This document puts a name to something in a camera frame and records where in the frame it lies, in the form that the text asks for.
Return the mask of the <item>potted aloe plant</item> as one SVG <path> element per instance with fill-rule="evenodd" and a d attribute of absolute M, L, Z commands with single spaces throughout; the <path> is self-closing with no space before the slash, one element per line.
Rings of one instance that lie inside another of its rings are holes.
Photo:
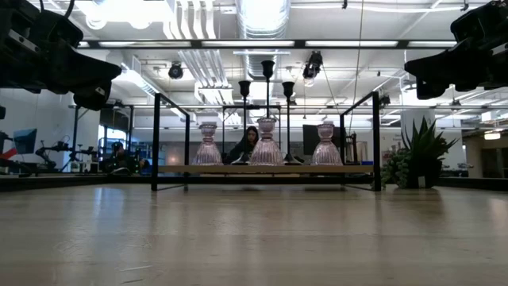
<path fill-rule="evenodd" d="M 402 142 L 406 157 L 402 163 L 403 188 L 431 188 L 441 175 L 444 155 L 453 147 L 458 139 L 448 141 L 443 132 L 436 133 L 436 121 L 428 122 L 422 118 L 420 126 L 412 123 L 412 133 L 405 129 Z"/>

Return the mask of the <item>wooden shelf with black frame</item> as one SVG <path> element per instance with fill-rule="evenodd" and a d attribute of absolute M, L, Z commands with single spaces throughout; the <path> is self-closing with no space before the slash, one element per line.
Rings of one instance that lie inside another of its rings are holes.
<path fill-rule="evenodd" d="M 190 115 L 176 103 L 172 102 L 166 95 L 156 93 L 154 95 L 154 118 L 153 118 L 153 145 L 152 155 L 155 162 L 152 164 L 151 173 L 151 190 L 158 190 L 159 173 L 160 172 L 181 172 L 181 173 L 217 173 L 217 174 L 342 174 L 342 173 L 372 173 L 374 182 L 374 191 L 381 190 L 381 171 L 379 159 L 375 159 L 373 165 L 344 165 L 344 166 L 327 166 L 327 165 L 217 165 L 217 166 L 194 166 L 189 165 L 189 142 L 190 142 Z M 160 108 L 161 103 L 166 102 L 170 107 L 176 108 L 185 117 L 185 149 L 184 149 L 184 165 L 168 165 L 159 166 L 159 143 L 160 143 Z"/>

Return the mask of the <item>person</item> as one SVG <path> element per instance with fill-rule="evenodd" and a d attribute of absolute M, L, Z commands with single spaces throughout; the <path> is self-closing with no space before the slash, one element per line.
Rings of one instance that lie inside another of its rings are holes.
<path fill-rule="evenodd" d="M 240 159 L 243 154 L 250 156 L 259 140 L 259 133 L 255 126 L 249 126 L 246 134 L 241 138 L 234 148 L 225 158 L 226 164 L 232 164 L 235 160 Z"/>
<path fill-rule="evenodd" d="M 133 155 L 128 153 L 121 142 L 112 144 L 112 153 L 99 165 L 100 169 L 113 174 L 143 174 L 151 170 L 150 162 L 143 158 L 137 149 Z"/>

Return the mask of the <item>black background station frame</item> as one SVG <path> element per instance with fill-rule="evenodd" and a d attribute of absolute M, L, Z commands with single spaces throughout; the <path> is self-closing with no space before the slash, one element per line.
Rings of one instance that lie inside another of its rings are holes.
<path fill-rule="evenodd" d="M 267 107 L 266 105 L 255 105 L 255 104 L 247 104 L 246 106 L 246 110 L 261 110 L 262 108 L 265 108 Z M 281 106 L 278 106 L 278 105 L 275 105 L 275 106 L 268 106 L 270 108 L 270 110 L 272 109 L 275 109 L 278 111 L 278 117 L 276 119 L 280 120 L 281 118 L 281 109 L 282 107 Z M 227 156 L 228 156 L 228 153 L 225 151 L 225 130 L 226 130 L 226 121 L 227 121 L 227 118 L 231 115 L 231 114 L 235 114 L 236 113 L 236 110 L 240 109 L 241 111 L 245 112 L 244 111 L 244 107 L 242 105 L 223 105 L 221 106 L 221 155 L 222 155 L 222 159 L 223 159 L 223 162 L 225 162 L 226 164 L 228 163 L 228 161 L 226 160 L 227 159 Z"/>

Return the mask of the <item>dark computer monitor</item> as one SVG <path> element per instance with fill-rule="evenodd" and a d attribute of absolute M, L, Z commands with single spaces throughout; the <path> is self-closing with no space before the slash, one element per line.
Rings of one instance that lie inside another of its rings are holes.
<path fill-rule="evenodd" d="M 321 141 L 318 135 L 318 128 L 312 125 L 302 126 L 303 151 L 305 155 L 313 155 L 318 143 Z M 341 128 L 334 127 L 332 143 L 339 149 L 341 147 Z"/>

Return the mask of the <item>black metal candlestick holder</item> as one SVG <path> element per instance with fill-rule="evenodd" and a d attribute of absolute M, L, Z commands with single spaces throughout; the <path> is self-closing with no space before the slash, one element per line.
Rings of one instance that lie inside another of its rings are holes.
<path fill-rule="evenodd" d="M 264 60 L 261 62 L 261 65 L 263 67 L 263 75 L 265 77 L 265 83 L 266 83 L 266 117 L 270 118 L 271 112 L 270 112 L 270 83 L 271 83 L 271 77 L 273 76 L 273 68 L 275 66 L 275 62 L 272 60 Z"/>
<path fill-rule="evenodd" d="M 302 165 L 302 162 L 291 154 L 291 96 L 294 94 L 294 82 L 286 81 L 282 83 L 283 94 L 287 102 L 287 154 L 284 158 L 285 165 Z"/>
<path fill-rule="evenodd" d="M 240 85 L 240 93 L 243 98 L 243 151 L 238 159 L 233 162 L 233 165 L 247 165 L 248 164 L 248 154 L 247 154 L 247 144 L 248 144 L 248 132 L 247 132 L 247 97 L 250 92 L 251 82 L 248 80 L 242 80 L 239 82 Z"/>

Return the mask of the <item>silver ceiling air duct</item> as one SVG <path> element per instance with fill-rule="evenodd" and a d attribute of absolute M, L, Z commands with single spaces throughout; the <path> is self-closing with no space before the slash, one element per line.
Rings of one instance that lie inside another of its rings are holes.
<path fill-rule="evenodd" d="M 274 40 L 286 36 L 291 0 L 235 0 L 237 25 L 241 39 Z M 279 61 L 279 56 L 248 54 L 243 56 L 246 75 L 264 80 L 262 61 Z"/>

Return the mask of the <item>black aluminium table frame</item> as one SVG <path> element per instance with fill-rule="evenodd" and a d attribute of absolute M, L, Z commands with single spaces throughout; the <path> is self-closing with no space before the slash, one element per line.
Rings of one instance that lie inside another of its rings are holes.
<path fill-rule="evenodd" d="M 83 54 L 85 49 L 216 49 L 238 48 L 244 50 L 266 49 L 304 49 L 304 48 L 337 48 L 337 49 L 404 49 L 422 48 L 421 40 L 126 40 L 126 41 L 92 41 L 81 40 L 75 50 Z M 59 48 L 72 47 L 63 40 L 48 44 L 50 74 L 59 82 Z M 458 91 L 469 91 L 475 88 L 456 85 Z"/>

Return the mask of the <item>small green succulent plant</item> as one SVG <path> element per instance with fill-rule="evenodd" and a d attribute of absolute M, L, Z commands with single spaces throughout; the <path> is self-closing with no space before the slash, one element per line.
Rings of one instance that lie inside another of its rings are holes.
<path fill-rule="evenodd" d="M 390 153 L 387 162 L 381 168 L 382 188 L 387 184 L 397 184 L 401 188 L 407 186 L 410 159 L 409 149 L 399 149 Z"/>

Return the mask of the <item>blue lit monitor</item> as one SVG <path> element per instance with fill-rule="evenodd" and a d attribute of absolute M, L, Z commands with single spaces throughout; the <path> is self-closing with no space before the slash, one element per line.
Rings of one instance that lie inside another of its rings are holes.
<path fill-rule="evenodd" d="M 17 154 L 34 153 L 37 129 L 21 129 L 13 132 L 13 143 Z"/>

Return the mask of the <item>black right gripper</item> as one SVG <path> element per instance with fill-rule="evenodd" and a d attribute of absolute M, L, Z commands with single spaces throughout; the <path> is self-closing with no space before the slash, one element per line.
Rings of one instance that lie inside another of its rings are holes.
<path fill-rule="evenodd" d="M 457 33 L 453 47 L 410 60 L 404 70 L 417 80 L 417 98 L 442 96 L 449 85 L 493 90 L 508 87 L 508 23 Z"/>

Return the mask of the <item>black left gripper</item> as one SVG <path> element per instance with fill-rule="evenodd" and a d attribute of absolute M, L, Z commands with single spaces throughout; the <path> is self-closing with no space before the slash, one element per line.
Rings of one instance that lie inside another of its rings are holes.
<path fill-rule="evenodd" d="M 77 106 L 101 110 L 121 68 L 72 47 L 60 47 L 57 82 L 50 74 L 49 35 L 65 20 L 64 15 L 37 8 L 28 0 L 0 0 L 0 87 L 71 91 Z"/>

